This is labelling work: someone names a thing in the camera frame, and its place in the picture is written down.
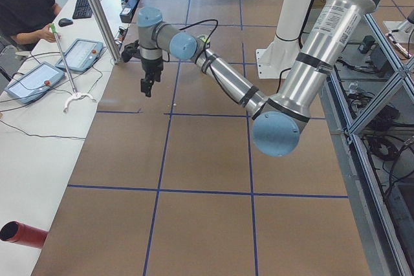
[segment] man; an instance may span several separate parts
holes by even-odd
[[[55,41],[49,23],[60,10],[55,0],[0,0],[0,30],[32,50],[40,39]]]

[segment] floor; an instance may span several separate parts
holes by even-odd
[[[273,40],[282,2],[140,7],[177,27],[218,19],[212,49],[273,94],[255,51]],[[410,7],[383,0],[375,15]],[[137,37],[132,24],[125,40]],[[152,98],[141,78],[137,60],[115,66],[33,275],[370,275],[319,98],[297,149],[270,158],[249,115],[194,64],[164,64]]]

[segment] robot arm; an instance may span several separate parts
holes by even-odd
[[[269,97],[213,50],[205,48],[203,41],[163,22],[160,10],[144,7],[137,22],[140,56],[146,72],[141,87],[147,96],[151,95],[154,80],[160,79],[163,50],[181,60],[190,59],[252,115],[256,147],[270,156],[286,155],[297,146],[300,132],[311,117],[309,106],[357,24],[379,2],[327,0],[281,90]]]

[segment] light blue joint cap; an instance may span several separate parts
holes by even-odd
[[[270,111],[260,114],[253,123],[256,147],[270,156],[285,156],[298,145],[299,127],[286,114]]]
[[[162,13],[152,6],[145,6],[138,11],[138,27],[151,27],[162,21]]]
[[[169,43],[169,51],[171,54],[184,61],[192,58],[196,50],[196,40],[186,32],[179,32]]]

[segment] white desk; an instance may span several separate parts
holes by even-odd
[[[59,19],[72,17],[75,2],[68,0],[55,19],[62,48],[68,48],[76,38],[104,42],[94,16],[74,20],[73,25],[65,28],[58,26]],[[122,9],[120,0],[102,0],[101,4],[115,36],[119,26],[127,27],[119,18]],[[32,54],[51,51],[58,51],[57,44],[41,40]],[[40,61],[53,65],[59,58],[58,54],[38,57]],[[19,71],[28,72],[37,64],[36,60],[31,59]],[[90,93],[99,101],[113,67],[110,53],[106,52],[95,67],[103,76]],[[80,92],[88,92],[100,75],[98,71],[90,69],[75,79],[75,85]],[[69,82],[59,89],[72,90]],[[4,112],[1,120],[31,134],[86,137],[97,103],[88,98],[73,101],[69,105],[69,112],[64,114],[63,106],[69,96],[66,92],[51,91],[28,107]],[[0,101],[9,99],[6,93],[0,95]],[[19,106],[16,101],[0,103],[0,111]],[[16,220],[49,230],[83,140],[29,137],[0,123],[0,142],[0,227]],[[1,274],[30,275],[39,254],[39,249],[0,242]]]

